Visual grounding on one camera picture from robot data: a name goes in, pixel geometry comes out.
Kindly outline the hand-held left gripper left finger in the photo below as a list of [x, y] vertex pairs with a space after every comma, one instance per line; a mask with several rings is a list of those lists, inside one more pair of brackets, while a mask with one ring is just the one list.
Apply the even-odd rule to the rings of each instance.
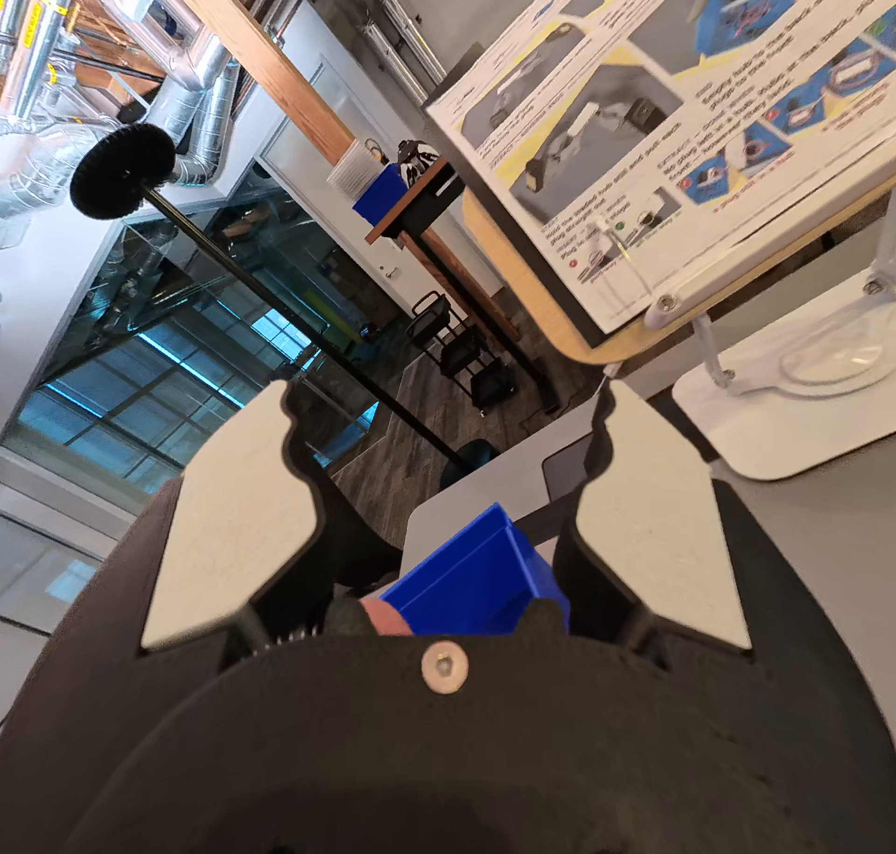
[[181, 475], [140, 639], [170, 649], [215, 632], [252, 652], [315, 635], [336, 596], [395, 578], [383, 539], [315, 461], [295, 384], [269, 384]]

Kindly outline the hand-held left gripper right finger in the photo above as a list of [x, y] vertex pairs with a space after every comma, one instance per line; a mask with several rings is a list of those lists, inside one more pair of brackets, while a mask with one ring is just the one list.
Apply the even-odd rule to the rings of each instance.
[[557, 538], [554, 579], [571, 636], [645, 649], [674, 634], [752, 649], [711, 472], [621, 381], [603, 380], [585, 480]]

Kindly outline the person's left hand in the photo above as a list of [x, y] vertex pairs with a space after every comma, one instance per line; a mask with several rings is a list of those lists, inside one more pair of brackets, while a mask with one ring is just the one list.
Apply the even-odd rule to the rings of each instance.
[[402, 615], [388, 602], [377, 598], [360, 601], [370, 623], [380, 636], [413, 636], [413, 631]]

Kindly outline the blue plastic bin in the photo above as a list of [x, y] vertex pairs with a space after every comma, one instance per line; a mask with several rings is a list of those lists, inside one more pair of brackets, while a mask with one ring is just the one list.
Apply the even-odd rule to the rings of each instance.
[[415, 635], [509, 635], [534, 599], [554, 600], [570, 620], [551, 565], [498, 503], [380, 598]]
[[369, 225], [377, 226], [408, 191], [399, 165], [390, 163], [360, 196], [353, 210]]

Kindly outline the black cart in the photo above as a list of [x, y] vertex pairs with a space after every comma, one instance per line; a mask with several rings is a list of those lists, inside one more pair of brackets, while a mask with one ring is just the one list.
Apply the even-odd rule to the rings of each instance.
[[477, 325], [461, 319], [445, 294], [428, 293], [411, 312], [406, 330], [410, 343], [466, 394], [480, 415], [514, 394], [510, 368], [491, 350]]

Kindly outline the wooden side table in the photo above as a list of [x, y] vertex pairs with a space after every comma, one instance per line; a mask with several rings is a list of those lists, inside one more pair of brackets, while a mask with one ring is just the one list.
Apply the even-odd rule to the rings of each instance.
[[407, 249], [464, 313], [471, 315], [476, 325], [532, 379], [543, 411], [552, 415], [559, 411], [560, 401], [545, 369], [521, 349], [521, 334], [432, 229], [433, 221], [447, 211], [464, 188], [454, 167], [439, 157], [373, 226], [365, 242], [374, 244], [387, 238]]

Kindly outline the white stack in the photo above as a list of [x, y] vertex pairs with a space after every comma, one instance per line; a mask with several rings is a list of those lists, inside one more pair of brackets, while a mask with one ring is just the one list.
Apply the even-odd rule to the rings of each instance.
[[356, 202], [384, 169], [380, 159], [355, 139], [330, 171], [327, 182]]

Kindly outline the printed instruction sheet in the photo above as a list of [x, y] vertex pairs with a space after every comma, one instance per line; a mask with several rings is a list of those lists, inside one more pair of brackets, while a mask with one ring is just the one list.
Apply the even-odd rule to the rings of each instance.
[[894, 144], [894, 0], [535, 0], [427, 113], [592, 346]]

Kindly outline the silver ceiling ducts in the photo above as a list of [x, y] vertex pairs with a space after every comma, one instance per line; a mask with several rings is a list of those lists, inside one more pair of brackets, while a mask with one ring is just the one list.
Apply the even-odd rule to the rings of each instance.
[[[2, 0], [2, 141], [16, 145], [2, 157], [2, 218], [55, 206], [64, 199], [76, 165], [115, 122], [105, 114], [63, 116], [59, 92], [78, 88], [72, 32], [76, 0]], [[143, 116], [180, 143], [196, 128], [171, 181], [202, 185], [213, 178], [229, 122], [238, 64], [218, 36], [200, 24], [183, 0], [99, 0], [111, 19], [166, 78]]]

